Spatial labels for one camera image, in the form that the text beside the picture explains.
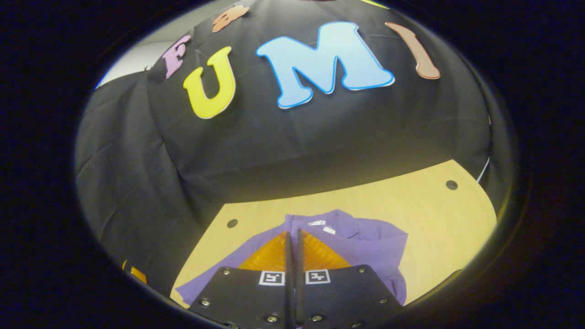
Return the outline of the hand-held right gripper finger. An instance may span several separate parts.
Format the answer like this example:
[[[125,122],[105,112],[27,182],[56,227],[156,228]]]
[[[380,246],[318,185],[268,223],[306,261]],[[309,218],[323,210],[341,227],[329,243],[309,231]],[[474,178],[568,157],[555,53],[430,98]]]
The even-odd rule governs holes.
[[[290,234],[279,233],[238,267],[221,266],[190,312],[230,329],[293,327]]]
[[[303,329],[380,329],[403,306],[370,265],[350,266],[298,230],[295,321]]]

